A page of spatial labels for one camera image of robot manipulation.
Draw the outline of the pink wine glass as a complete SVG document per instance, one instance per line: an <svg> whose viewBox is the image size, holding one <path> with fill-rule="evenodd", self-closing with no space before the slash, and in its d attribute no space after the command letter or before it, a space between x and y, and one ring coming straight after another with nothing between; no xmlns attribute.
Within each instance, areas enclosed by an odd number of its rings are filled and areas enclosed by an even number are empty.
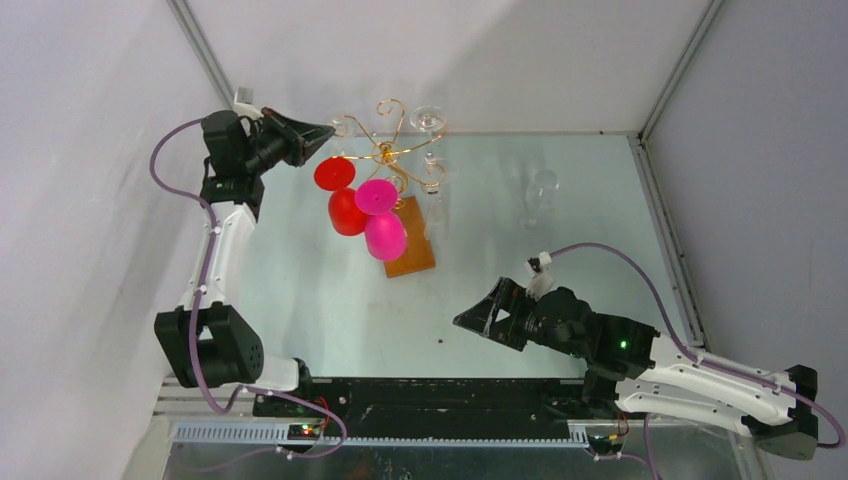
<svg viewBox="0 0 848 480"><path fill-rule="evenodd" d="M405 227L393 212L398 199L397 189L385 179L365 181L355 191L355 203L367 215L364 235L368 252L383 262L398 259L407 248Z"/></svg>

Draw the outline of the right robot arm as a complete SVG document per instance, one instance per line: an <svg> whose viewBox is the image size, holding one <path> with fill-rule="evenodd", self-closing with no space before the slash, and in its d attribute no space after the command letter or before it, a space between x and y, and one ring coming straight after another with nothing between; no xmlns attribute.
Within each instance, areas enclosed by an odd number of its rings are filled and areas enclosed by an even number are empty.
<svg viewBox="0 0 848 480"><path fill-rule="evenodd" d="M585 361L581 402L593 417L692 420L791 460L810 461L818 448L818 420L808 404L817 373L802 365L767 374L700 349L685 355L669 335L595 312L565 287L534 297L505 277L453 323L513 350L534 343Z"/></svg>

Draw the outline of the red wine glass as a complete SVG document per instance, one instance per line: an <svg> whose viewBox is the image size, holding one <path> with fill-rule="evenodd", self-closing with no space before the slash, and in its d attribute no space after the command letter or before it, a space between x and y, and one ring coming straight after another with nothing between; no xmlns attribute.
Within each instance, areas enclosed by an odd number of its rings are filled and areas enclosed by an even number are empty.
<svg viewBox="0 0 848 480"><path fill-rule="evenodd" d="M355 203L355 190L350 187L356 174L353 163L341 156L328 157L316 168L313 179L328 191L328 214L334 230L343 236L364 232L367 215Z"/></svg>

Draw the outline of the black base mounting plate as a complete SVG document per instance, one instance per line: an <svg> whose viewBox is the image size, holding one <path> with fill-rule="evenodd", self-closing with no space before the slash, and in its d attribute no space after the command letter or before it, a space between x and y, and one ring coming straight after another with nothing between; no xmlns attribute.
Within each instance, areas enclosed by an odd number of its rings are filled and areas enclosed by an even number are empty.
<svg viewBox="0 0 848 480"><path fill-rule="evenodd" d="M580 379L325 377L312 392L349 436L369 440L566 440L581 421L621 415Z"/></svg>

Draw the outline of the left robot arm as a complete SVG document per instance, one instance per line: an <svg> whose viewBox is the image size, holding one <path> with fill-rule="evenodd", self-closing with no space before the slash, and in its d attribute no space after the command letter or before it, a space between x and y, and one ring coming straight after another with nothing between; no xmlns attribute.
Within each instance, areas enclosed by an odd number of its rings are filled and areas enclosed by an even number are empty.
<svg viewBox="0 0 848 480"><path fill-rule="evenodd" d="M262 176L279 163L301 167L335 133L333 127L253 107L196 120L208 155L199 192L165 191L197 202L205 214L195 272L173 310L157 314L154 332L185 388L247 384L278 390L292 416L316 403L302 361L265 352L236 307L239 278L264 196Z"/></svg>

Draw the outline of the gold rack wooden base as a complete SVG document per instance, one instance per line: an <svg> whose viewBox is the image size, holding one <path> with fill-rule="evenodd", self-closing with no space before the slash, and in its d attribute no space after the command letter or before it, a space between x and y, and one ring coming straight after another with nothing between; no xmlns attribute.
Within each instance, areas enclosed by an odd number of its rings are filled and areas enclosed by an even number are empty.
<svg viewBox="0 0 848 480"><path fill-rule="evenodd" d="M428 194L440 192L447 172L432 147L445 136L448 124L436 107L407 113L395 98L380 100L376 112L382 117L398 113L391 137L377 140L353 115L336 117L335 135L347 139L359 131L369 139L371 152L329 156L313 179L331 193L328 214L333 229L342 236L362 236L368 254L392 279L436 266L425 215L407 190L417 185Z"/></svg>

